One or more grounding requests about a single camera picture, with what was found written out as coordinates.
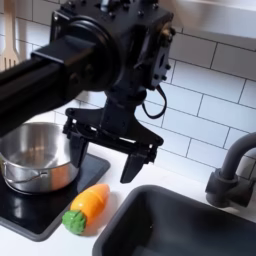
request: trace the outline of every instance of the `pot rim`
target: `pot rim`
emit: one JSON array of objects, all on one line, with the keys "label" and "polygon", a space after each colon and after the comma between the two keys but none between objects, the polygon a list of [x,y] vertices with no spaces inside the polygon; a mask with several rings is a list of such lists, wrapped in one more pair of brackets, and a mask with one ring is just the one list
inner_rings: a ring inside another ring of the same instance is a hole
[{"label": "pot rim", "polygon": [[[22,126],[27,126],[27,125],[49,125],[49,126],[55,126],[57,127],[60,131],[61,131],[61,128],[60,128],[60,125],[58,124],[54,124],[54,123],[49,123],[49,122],[34,122],[34,123],[24,123],[22,124],[20,127],[18,127],[17,129],[21,128]],[[0,158],[2,158],[2,160],[4,162],[6,162],[7,164],[10,164],[14,167],[18,167],[18,168],[21,168],[21,169],[24,169],[24,170],[36,170],[36,171],[50,171],[52,169],[56,169],[56,168],[59,168],[59,167],[63,167],[65,165],[68,165],[68,164],[72,164],[71,163],[71,160],[64,163],[64,164],[61,164],[61,165],[57,165],[57,166],[52,166],[52,167],[45,167],[45,168],[33,168],[33,167],[27,167],[27,166],[22,166],[22,165],[19,165],[19,164],[15,164],[13,162],[11,162],[10,160],[6,159],[3,154],[0,152]]]}]

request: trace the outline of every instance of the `faucet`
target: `faucet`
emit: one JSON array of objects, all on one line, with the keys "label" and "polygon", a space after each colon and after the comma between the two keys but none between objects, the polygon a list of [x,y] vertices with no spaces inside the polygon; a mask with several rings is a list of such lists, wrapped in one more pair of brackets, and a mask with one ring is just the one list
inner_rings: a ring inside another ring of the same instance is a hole
[{"label": "faucet", "polygon": [[256,179],[244,181],[236,170],[243,155],[252,148],[256,148],[256,133],[240,138],[228,150],[222,168],[211,174],[206,187],[206,199],[211,205],[225,208],[234,202],[248,206]]}]

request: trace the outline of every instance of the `stainless steel pot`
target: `stainless steel pot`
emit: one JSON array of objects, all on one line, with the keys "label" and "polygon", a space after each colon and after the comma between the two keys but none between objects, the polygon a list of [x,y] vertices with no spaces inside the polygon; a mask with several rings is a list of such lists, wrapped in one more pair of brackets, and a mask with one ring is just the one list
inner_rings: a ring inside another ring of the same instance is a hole
[{"label": "stainless steel pot", "polygon": [[58,190],[78,174],[70,162],[69,140],[55,124],[23,124],[2,138],[0,152],[6,183],[21,192]]}]

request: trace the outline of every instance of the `pot handle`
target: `pot handle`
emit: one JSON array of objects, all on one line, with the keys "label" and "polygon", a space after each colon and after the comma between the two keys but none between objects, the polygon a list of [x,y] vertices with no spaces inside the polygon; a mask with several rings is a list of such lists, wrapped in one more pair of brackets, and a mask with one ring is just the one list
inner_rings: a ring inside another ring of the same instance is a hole
[{"label": "pot handle", "polygon": [[7,176],[6,176],[6,172],[7,172],[6,165],[7,165],[7,163],[4,162],[4,163],[3,163],[3,167],[4,167],[3,177],[4,177],[4,179],[5,179],[8,183],[10,183],[10,184],[22,184],[22,183],[27,183],[27,182],[30,182],[30,181],[39,179],[39,178],[41,178],[41,177],[43,177],[43,176],[45,176],[45,175],[48,175],[47,172],[41,172],[41,173],[39,173],[38,175],[33,176],[33,177],[31,177],[31,178],[29,178],[29,179],[26,179],[26,180],[11,180],[11,179],[8,179]]}]

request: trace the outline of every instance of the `wall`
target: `wall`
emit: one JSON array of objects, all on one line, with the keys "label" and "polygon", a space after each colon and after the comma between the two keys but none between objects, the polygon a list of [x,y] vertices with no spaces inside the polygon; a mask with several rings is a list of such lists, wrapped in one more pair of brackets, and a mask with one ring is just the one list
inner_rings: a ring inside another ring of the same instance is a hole
[{"label": "wall", "polygon": [[[50,14],[59,8],[59,0],[18,0],[17,4],[17,48],[25,59],[49,41]],[[4,49],[3,24],[0,14],[0,51]],[[206,182],[214,168],[221,167],[232,143],[256,130],[256,43],[181,28],[177,32],[170,51],[172,69],[161,84],[168,109],[157,120],[148,119],[141,108],[136,116],[165,140],[156,165]],[[104,93],[84,92],[66,107],[98,108],[105,99]],[[154,114],[163,102],[156,92],[150,92],[146,106]],[[64,124],[66,107],[31,121]],[[248,152],[239,175],[256,176],[255,159],[256,151]]]}]

